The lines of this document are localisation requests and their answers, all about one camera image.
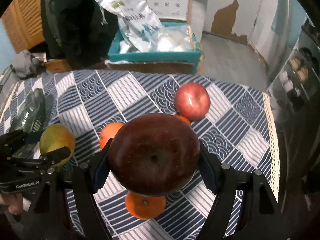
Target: metal screw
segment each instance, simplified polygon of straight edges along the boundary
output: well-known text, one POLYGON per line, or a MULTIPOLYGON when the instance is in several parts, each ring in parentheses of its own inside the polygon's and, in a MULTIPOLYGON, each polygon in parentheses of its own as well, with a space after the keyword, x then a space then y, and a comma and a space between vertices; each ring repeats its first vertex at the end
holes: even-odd
POLYGON ((55 169, 54 169, 54 168, 49 168, 49 169, 47 170, 47 173, 48 173, 48 174, 53 174, 53 173, 54 173, 54 171, 55 171, 55 169))
POLYGON ((257 174, 258 176, 260 176, 262 174, 262 172, 258 169, 254 170, 254 173, 257 174))
POLYGON ((223 163, 223 164, 221 164, 221 167, 222 167, 223 169, 225 169, 225 170, 230 169, 230 165, 229 165, 228 163, 223 163))
POLYGON ((85 169, 85 168, 87 168, 88 166, 89 166, 88 163, 80 163, 80 168, 81 168, 81 169, 85 169))

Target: apple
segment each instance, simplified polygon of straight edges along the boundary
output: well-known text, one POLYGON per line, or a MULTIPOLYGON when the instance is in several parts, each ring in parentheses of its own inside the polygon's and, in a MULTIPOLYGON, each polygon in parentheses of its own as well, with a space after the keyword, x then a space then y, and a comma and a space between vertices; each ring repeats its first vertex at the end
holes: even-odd
POLYGON ((180 115, 189 120, 197 120, 205 117, 211 102, 202 85, 190 82, 178 89, 174 103, 180 115))
POLYGON ((161 196, 184 187, 198 166, 193 129, 169 114, 145 114, 126 123, 109 148, 110 170, 128 190, 161 196))

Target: peeling paint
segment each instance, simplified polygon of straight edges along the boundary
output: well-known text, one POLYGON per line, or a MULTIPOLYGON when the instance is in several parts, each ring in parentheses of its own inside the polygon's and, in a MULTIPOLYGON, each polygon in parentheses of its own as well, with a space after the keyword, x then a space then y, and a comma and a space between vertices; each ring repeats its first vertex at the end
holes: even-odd
POLYGON ((236 33, 232 33, 232 28, 236 22, 236 11, 238 8, 238 0, 234 0, 232 4, 219 9, 214 15, 211 32, 213 34, 247 44, 247 35, 237 36, 236 33))

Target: wooden floor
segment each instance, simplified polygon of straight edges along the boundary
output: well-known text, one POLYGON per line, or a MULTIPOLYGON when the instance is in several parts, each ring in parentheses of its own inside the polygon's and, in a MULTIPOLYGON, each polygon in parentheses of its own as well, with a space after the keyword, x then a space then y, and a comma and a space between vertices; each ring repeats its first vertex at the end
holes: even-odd
POLYGON ((201 39, 204 60, 202 74, 215 79, 265 91, 265 67, 248 46, 210 34, 201 39))

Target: teal box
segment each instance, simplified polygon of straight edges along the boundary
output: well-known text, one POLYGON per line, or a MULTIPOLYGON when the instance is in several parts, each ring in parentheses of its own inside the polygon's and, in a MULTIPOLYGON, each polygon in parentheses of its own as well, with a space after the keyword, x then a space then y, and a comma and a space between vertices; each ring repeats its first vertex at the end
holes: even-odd
MULTIPOLYGON (((176 22, 162 22, 165 27, 186 25, 186 23, 176 22)), ((120 41, 123 41, 122 34, 118 30, 116 36, 111 43, 108 56, 112 62, 126 60, 129 62, 186 62, 193 64, 192 73, 195 74, 199 59, 201 56, 201 50, 199 44, 195 44, 196 48, 192 51, 186 52, 128 52, 120 54, 120 41)))

